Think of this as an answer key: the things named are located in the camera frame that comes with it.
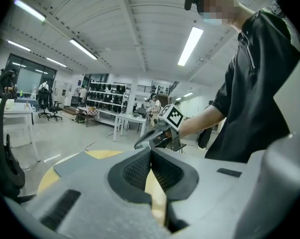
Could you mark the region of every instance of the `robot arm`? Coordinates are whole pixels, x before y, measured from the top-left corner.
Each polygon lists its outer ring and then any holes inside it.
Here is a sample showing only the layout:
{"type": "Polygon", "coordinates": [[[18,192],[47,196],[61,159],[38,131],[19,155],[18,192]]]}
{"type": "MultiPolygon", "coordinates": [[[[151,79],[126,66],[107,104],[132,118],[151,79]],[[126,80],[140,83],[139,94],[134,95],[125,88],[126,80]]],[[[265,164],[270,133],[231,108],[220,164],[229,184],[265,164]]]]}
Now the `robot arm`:
{"type": "Polygon", "coordinates": [[[186,146],[181,144],[179,139],[179,129],[184,119],[183,114],[174,106],[167,105],[158,115],[155,128],[144,134],[136,143],[135,149],[145,147],[163,147],[173,151],[178,151],[186,146]],[[165,134],[171,132],[171,138],[165,134]]]}

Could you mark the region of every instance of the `black shirt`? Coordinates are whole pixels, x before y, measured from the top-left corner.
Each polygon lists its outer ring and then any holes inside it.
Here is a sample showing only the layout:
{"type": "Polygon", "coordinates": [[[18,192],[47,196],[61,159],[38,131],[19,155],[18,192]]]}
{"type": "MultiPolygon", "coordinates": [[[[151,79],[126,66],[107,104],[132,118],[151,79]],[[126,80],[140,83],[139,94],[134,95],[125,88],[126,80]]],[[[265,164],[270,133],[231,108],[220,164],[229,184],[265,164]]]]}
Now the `black shirt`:
{"type": "Polygon", "coordinates": [[[212,104],[227,119],[205,157],[246,163],[253,152],[289,133],[273,96],[300,54],[285,22],[262,10],[244,23],[238,41],[212,104]]]}

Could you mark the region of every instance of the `black stand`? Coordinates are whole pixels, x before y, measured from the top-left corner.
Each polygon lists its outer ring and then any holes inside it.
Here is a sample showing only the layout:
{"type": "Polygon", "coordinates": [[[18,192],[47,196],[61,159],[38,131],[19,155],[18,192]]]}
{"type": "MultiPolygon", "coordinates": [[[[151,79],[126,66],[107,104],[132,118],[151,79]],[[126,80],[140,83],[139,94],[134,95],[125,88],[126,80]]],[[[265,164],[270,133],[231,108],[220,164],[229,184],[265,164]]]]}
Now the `black stand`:
{"type": "Polygon", "coordinates": [[[44,109],[44,112],[43,112],[43,113],[39,113],[39,114],[38,114],[39,117],[42,116],[42,115],[46,115],[47,118],[48,118],[51,114],[47,113],[47,112],[45,111],[45,109],[44,109]]]}
{"type": "Polygon", "coordinates": [[[56,121],[58,121],[58,119],[57,119],[57,118],[60,118],[60,119],[62,119],[62,117],[61,117],[61,116],[57,116],[57,115],[56,115],[56,113],[57,113],[57,112],[54,112],[54,114],[53,114],[53,115],[47,116],[48,120],[49,120],[49,119],[51,119],[51,118],[55,118],[55,119],[56,119],[56,121]]]}

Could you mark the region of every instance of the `yellow surface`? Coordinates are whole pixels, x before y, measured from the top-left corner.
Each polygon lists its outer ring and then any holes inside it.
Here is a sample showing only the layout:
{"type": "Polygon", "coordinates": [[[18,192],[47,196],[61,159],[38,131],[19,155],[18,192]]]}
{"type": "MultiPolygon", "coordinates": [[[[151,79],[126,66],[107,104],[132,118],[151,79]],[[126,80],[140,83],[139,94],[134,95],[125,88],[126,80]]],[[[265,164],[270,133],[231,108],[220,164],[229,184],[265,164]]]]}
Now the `yellow surface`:
{"type": "MultiPolygon", "coordinates": [[[[118,155],[122,153],[121,151],[111,151],[111,150],[92,150],[86,151],[88,155],[93,156],[97,159],[107,158],[114,155],[118,155]]],[[[65,160],[72,158],[73,156],[77,155],[73,154],[68,157],[65,157],[59,160],[56,164],[64,162],[65,160]]],[[[42,177],[40,184],[38,186],[38,193],[43,191],[48,186],[54,184],[56,181],[59,180],[58,174],[55,172],[54,168],[51,167],[45,175],[42,177]]],[[[152,170],[150,171],[147,182],[146,182],[146,189],[145,192],[151,195],[152,197],[152,214],[155,219],[158,221],[159,224],[163,225],[164,218],[165,218],[165,206],[166,206],[166,195],[163,192],[161,186],[159,185],[157,179],[155,178],[152,170]]]]}

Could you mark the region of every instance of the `gray foam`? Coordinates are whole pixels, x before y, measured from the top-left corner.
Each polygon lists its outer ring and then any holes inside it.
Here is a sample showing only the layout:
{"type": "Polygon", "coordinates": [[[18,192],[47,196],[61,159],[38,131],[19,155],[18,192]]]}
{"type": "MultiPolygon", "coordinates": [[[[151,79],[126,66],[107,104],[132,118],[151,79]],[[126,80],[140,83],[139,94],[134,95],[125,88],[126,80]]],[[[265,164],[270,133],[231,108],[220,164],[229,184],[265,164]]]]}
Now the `gray foam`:
{"type": "Polygon", "coordinates": [[[188,199],[171,203],[174,215],[188,224],[193,224],[209,213],[238,182],[239,178],[218,173],[219,168],[243,172],[244,163],[202,159],[172,152],[166,149],[160,151],[172,156],[197,170],[199,182],[188,199]]]}
{"type": "Polygon", "coordinates": [[[141,150],[143,149],[96,159],[97,162],[61,178],[40,193],[29,203],[27,210],[40,219],[65,190],[73,189],[80,191],[81,196],[57,229],[58,233],[71,238],[87,239],[168,237],[170,233],[157,223],[149,205],[124,201],[108,184],[110,168],[141,150]]]}
{"type": "Polygon", "coordinates": [[[69,158],[64,162],[54,165],[54,170],[59,175],[59,177],[64,177],[96,161],[96,158],[88,155],[85,152],[80,152],[72,158],[69,158]]]}

